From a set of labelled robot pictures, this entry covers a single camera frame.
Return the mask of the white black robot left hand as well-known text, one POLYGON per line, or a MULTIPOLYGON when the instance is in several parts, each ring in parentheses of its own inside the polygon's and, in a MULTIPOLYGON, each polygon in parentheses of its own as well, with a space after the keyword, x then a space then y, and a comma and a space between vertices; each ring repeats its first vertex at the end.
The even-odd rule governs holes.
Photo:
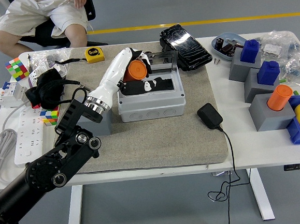
POLYGON ((157 77, 145 81, 144 78, 150 74, 152 71, 147 55, 142 50, 127 47, 114 57, 99 86, 88 93, 84 105, 102 114, 112 107, 112 98, 117 91, 129 96, 174 88, 172 79, 157 77))

